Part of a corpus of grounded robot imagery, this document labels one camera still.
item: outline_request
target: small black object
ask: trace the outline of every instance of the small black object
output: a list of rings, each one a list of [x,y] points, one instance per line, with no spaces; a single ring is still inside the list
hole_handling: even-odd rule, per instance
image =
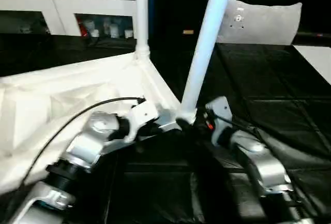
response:
[[[302,206],[293,192],[269,194],[260,198],[260,201],[271,223],[293,223],[303,217]]]
[[[145,102],[145,101],[146,101],[145,98],[138,98],[137,99],[138,105],[141,104],[141,103],[143,103],[143,102]]]
[[[87,174],[84,168],[62,159],[47,166],[46,170],[49,175],[44,180],[45,183],[72,195],[77,194],[79,183]]]
[[[234,134],[235,132],[237,132],[238,129],[236,128],[232,128],[232,127],[226,127],[223,132],[221,133],[221,135],[219,136],[217,143],[226,148],[226,149],[230,149],[230,139],[232,134]]]
[[[116,132],[113,132],[108,136],[108,140],[116,140],[116,139],[123,139],[126,135],[130,132],[130,123],[129,120],[126,118],[116,117],[119,129]]]
[[[176,122],[179,125],[179,127],[182,129],[183,132],[186,132],[186,131],[189,131],[190,129],[192,129],[192,126],[185,119],[177,118]]]
[[[149,122],[145,126],[141,127],[138,131],[138,136],[153,136],[163,133],[160,125],[155,122]]]

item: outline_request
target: white cabinet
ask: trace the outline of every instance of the white cabinet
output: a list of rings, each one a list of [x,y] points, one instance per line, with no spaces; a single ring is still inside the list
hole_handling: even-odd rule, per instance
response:
[[[0,0],[0,33],[42,32],[42,24],[53,35],[65,35],[53,0]]]
[[[133,29],[136,25],[136,2],[132,0],[54,0],[58,15],[67,35],[80,36],[81,31],[77,19],[90,19],[98,25],[100,34],[103,33],[103,22],[109,17],[111,22],[121,22],[119,28]]]
[[[80,36],[77,19],[92,20],[100,35],[105,35],[107,20],[119,29],[120,38],[124,30],[136,36],[136,0],[0,0],[0,33],[17,33],[13,31],[21,26],[43,21],[51,34]]]

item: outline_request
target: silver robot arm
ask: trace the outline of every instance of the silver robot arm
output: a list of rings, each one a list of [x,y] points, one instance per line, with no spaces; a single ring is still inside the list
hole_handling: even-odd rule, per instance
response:
[[[90,173],[100,156],[134,144],[141,127],[159,117],[151,102],[133,107],[125,116],[93,112],[59,160],[47,166],[49,175],[38,182],[9,224],[61,224],[75,203],[80,178]]]
[[[285,167],[261,140],[247,131],[234,129],[226,140],[220,139],[225,130],[232,128],[226,122],[232,119],[227,99],[219,97],[213,100],[206,105],[206,110],[207,124],[213,122],[212,125],[209,123],[213,128],[213,145],[229,149],[245,169],[270,223],[314,223],[305,217]]]

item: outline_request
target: white pole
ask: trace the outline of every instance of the white pole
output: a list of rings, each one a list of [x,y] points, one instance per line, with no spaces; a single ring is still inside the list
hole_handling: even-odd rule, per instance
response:
[[[189,122],[195,118],[195,106],[227,3],[228,0],[208,0],[180,109],[180,115]]]
[[[149,55],[148,39],[148,7],[147,0],[136,0],[137,4],[137,46],[136,54],[138,58],[141,55]]]

